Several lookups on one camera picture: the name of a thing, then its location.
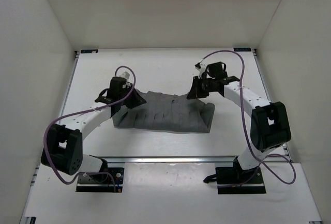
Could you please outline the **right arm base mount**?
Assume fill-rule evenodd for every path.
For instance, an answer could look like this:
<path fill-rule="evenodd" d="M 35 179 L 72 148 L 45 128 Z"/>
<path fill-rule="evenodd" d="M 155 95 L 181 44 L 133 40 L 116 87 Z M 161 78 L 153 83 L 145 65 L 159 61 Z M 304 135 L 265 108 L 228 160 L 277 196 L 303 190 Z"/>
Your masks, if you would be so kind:
<path fill-rule="evenodd" d="M 217 183 L 219 195 L 265 194 L 266 189 L 261 168 L 238 172 L 234 167 L 216 167 L 215 174 L 207 176 L 204 183 Z"/>

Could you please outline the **grey pleated skirt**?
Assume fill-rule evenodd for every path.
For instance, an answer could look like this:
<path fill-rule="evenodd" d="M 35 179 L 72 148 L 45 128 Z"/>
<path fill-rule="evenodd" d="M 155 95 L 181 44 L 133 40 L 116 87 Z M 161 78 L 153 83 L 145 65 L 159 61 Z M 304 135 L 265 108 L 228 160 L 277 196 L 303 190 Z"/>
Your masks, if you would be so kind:
<path fill-rule="evenodd" d="M 209 133 L 215 105 L 186 95 L 139 92 L 146 100 L 136 108 L 122 106 L 113 117 L 113 125 L 122 129 L 144 129 L 167 132 Z"/>

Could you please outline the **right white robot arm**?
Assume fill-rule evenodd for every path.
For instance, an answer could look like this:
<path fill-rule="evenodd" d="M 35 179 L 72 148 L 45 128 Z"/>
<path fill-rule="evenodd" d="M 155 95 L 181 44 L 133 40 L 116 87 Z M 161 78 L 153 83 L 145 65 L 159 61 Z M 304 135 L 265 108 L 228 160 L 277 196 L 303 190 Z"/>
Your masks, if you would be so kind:
<path fill-rule="evenodd" d="M 270 102 L 251 90 L 242 87 L 235 77 L 224 79 L 193 77 L 187 99 L 206 98 L 218 92 L 234 102 L 251 118 L 248 148 L 236 158 L 237 167 L 232 169 L 232 178 L 243 183 L 250 178 L 250 170 L 256 168 L 267 155 L 290 141 L 291 131 L 287 111 L 282 102 Z"/>

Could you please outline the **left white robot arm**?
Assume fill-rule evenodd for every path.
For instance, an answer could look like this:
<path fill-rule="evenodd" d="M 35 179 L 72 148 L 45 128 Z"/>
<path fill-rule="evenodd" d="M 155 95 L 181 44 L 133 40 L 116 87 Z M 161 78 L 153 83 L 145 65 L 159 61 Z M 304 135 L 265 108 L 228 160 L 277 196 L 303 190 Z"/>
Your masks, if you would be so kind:
<path fill-rule="evenodd" d="M 67 117 L 60 125 L 53 124 L 47 133 L 47 149 L 56 169 L 67 175 L 90 173 L 95 181 L 104 181 L 108 177 L 106 161 L 83 154 L 84 139 L 123 106 L 133 109 L 145 103 L 135 89 L 119 93 L 104 89 L 90 107 L 91 112 Z"/>

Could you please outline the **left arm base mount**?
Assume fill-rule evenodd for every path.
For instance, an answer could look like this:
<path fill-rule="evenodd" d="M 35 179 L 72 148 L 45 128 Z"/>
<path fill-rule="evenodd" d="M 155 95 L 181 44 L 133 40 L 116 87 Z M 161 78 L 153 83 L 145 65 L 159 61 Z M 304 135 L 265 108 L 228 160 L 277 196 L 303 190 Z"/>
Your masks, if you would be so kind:
<path fill-rule="evenodd" d="M 125 175 L 124 163 L 108 163 L 104 172 L 108 174 L 80 175 L 77 180 L 76 192 L 122 193 Z"/>

